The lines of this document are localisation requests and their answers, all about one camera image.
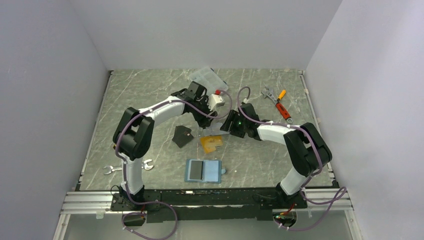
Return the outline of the blue card holder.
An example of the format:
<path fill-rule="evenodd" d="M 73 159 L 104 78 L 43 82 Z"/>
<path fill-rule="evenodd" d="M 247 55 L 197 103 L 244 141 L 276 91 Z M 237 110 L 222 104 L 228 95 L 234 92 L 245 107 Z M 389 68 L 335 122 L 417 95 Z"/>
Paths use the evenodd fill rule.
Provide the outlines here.
<path fill-rule="evenodd" d="M 191 161 L 203 161 L 202 180 L 189 179 Z M 224 175 L 226 172 L 227 170 L 222 167 L 221 160 L 187 159 L 185 166 L 184 181 L 187 183 L 220 184 L 222 181 L 222 175 Z"/>

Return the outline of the silver credit card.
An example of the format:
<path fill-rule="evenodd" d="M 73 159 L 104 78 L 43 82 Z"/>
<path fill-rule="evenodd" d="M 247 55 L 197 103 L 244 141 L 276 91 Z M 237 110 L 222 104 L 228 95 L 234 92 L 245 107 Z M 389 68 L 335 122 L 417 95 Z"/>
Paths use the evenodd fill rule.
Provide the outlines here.
<path fill-rule="evenodd" d="M 223 126 L 222 122 L 216 122 L 211 124 L 211 126 L 206 127 L 202 132 L 203 136 L 221 136 L 221 135 L 229 135 L 230 133 L 228 131 L 221 130 L 221 127 Z"/>

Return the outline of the black credit card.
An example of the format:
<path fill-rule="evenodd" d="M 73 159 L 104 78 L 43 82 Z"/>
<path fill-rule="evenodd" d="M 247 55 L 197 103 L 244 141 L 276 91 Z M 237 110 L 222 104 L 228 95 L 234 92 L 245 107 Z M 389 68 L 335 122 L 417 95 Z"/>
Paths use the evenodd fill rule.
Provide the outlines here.
<path fill-rule="evenodd" d="M 192 160 L 190 162 L 188 178 L 190 180 L 200 181 L 203 178 L 203 161 Z"/>

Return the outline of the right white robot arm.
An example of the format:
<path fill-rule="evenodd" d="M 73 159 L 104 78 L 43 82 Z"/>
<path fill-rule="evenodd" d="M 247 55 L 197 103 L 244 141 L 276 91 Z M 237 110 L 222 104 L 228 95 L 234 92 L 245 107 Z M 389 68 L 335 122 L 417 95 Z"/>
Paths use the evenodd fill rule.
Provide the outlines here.
<path fill-rule="evenodd" d="M 240 105 L 238 110 L 231 110 L 220 130 L 239 138 L 247 135 L 257 141 L 286 146 L 292 168 L 277 184 L 275 194 L 276 203 L 282 208 L 289 207 L 308 179 L 333 159 L 331 150 L 314 124 L 288 125 L 260 120 L 250 103 Z"/>

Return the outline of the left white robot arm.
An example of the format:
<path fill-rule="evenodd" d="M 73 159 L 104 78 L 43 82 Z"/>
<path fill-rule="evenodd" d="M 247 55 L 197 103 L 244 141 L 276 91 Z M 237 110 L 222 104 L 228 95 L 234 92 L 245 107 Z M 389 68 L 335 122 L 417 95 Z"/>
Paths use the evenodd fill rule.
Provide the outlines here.
<path fill-rule="evenodd" d="M 119 192 L 131 210 L 139 209 L 145 199 L 142 179 L 142 158 L 148 152 L 154 128 L 165 121 L 190 113 L 198 126 L 205 129 L 218 117 L 208 106 L 207 89 L 193 81 L 189 87 L 176 91 L 150 107 L 127 108 L 115 130 L 112 141 L 115 154 L 122 161 L 123 181 Z"/>

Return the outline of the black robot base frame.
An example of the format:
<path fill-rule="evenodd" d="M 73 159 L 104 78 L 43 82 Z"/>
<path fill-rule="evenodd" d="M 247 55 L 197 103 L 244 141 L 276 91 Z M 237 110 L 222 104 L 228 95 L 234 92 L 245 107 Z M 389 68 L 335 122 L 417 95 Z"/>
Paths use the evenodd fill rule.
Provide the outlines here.
<path fill-rule="evenodd" d="M 256 219 L 270 221 L 278 212 L 306 209 L 307 202 L 297 193 L 281 199 L 275 188 L 203 188 L 146 190 L 146 205 L 136 205 L 113 193 L 113 213 L 144 212 L 147 223 Z"/>

